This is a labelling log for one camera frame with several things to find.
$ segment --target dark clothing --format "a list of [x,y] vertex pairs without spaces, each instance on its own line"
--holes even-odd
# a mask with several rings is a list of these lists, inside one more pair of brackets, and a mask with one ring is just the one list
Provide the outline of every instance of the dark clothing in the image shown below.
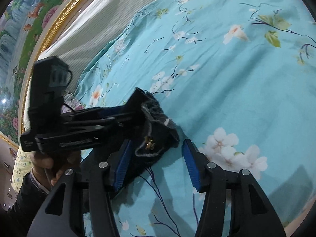
[[31,173],[27,173],[13,207],[7,212],[0,207],[1,236],[25,237],[46,196],[47,194],[37,186]]

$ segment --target gold frame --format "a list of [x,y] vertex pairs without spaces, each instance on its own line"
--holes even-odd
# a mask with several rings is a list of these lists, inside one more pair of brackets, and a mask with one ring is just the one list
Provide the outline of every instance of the gold frame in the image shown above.
[[[59,31],[60,27],[63,25],[67,16],[70,14],[70,12],[72,10],[76,9],[80,5],[80,1],[81,0],[70,0],[68,2],[68,4],[64,7],[64,9],[60,12],[60,14],[56,18],[55,22],[53,23],[51,28],[48,30],[48,34],[45,36],[42,44],[40,45],[40,48],[37,52],[37,55],[36,55],[34,61],[36,61],[38,59],[38,57],[40,56],[40,54],[43,51],[45,51],[52,44],[52,41],[54,40],[54,38],[58,34],[58,31]],[[24,93],[23,93],[23,103],[22,103],[23,109],[22,109],[22,118],[21,118],[21,124],[20,124],[21,125],[21,128],[20,128],[21,133],[24,132],[24,110],[25,110],[27,90],[28,90],[28,87],[29,87],[29,84],[31,81],[31,77],[32,77],[32,69],[31,69],[29,76],[27,77],[26,88],[25,88]],[[4,139],[6,142],[8,142],[7,139],[5,139],[4,137],[0,136],[0,138]]]

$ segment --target landscape painting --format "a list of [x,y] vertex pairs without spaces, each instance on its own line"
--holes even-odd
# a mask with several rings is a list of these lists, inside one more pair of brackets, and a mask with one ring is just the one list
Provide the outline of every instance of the landscape painting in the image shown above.
[[35,44],[64,0],[12,0],[0,18],[0,131],[18,143],[22,82]]

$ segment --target yellow-green leaf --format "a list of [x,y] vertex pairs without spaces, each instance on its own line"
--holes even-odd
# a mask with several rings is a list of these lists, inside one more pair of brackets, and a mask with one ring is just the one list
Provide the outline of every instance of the yellow-green leaf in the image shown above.
[[138,225],[136,226],[136,228],[137,228],[137,231],[139,232],[140,235],[142,235],[142,236],[146,235],[146,232],[145,232],[145,230],[143,228],[141,228]]
[[272,44],[275,47],[281,47],[280,41],[278,39],[278,33],[276,31],[269,30],[266,32],[264,37],[268,40],[270,44]]
[[281,30],[287,30],[292,24],[288,23],[284,18],[282,18],[280,15],[275,14],[273,16],[273,26],[277,27]]
[[176,56],[177,64],[179,64],[182,61],[182,59],[183,59],[182,55]]
[[267,15],[259,15],[258,16],[261,20],[263,20],[265,23],[268,23],[269,25],[273,26],[273,19],[271,16]]

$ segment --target bed sheet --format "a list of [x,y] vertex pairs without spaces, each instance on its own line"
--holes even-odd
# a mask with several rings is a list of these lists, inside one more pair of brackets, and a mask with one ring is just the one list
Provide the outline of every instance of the bed sheet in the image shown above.
[[[315,193],[315,36],[301,0],[157,0],[93,59],[75,95],[111,107],[150,91],[182,140],[226,170],[248,168],[285,226]],[[121,236],[189,237],[203,200],[178,147],[113,209]]]

